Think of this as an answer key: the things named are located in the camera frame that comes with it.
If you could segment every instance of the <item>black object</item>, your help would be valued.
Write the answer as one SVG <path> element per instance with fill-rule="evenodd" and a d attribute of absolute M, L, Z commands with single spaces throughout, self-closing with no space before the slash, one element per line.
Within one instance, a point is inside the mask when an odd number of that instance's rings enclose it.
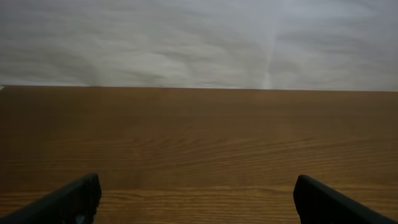
<path fill-rule="evenodd" d="M 302 224 L 397 224 L 307 175 L 298 177 L 293 197 Z"/>
<path fill-rule="evenodd" d="M 398 224 L 306 175 L 294 188 L 294 202 L 302 224 Z M 0 224 L 93 223 L 101 187 L 89 174 L 16 211 Z"/>
<path fill-rule="evenodd" d="M 0 219 L 1 224 L 93 223 L 101 187 L 96 174 L 88 174 L 60 190 Z"/>

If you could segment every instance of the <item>white sheet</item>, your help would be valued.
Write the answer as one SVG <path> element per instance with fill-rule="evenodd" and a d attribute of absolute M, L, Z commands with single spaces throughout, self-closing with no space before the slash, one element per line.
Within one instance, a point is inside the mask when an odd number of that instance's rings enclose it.
<path fill-rule="evenodd" d="M 395 0 L 2 0 L 0 84 L 398 90 Z"/>

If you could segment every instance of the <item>wooden surface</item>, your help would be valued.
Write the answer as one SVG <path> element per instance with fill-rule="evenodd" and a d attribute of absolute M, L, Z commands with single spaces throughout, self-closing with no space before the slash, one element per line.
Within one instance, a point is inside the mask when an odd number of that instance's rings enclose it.
<path fill-rule="evenodd" d="M 0 215 L 99 173 L 96 223 L 299 223 L 308 174 L 398 220 L 398 93 L 11 87 Z"/>

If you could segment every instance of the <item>white backdrop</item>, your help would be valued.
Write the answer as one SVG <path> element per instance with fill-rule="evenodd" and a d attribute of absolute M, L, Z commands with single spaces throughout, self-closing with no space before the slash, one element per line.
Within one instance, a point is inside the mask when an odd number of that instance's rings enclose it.
<path fill-rule="evenodd" d="M 2 0 L 0 84 L 398 90 L 397 0 Z"/>

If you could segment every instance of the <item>brown wooden tabletop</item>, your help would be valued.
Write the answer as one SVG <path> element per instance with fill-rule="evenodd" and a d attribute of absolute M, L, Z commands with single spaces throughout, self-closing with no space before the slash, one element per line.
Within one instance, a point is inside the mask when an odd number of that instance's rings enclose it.
<path fill-rule="evenodd" d="M 398 93 L 0 91 L 0 215 L 89 172 L 96 223 L 299 223 L 299 174 L 398 220 Z"/>

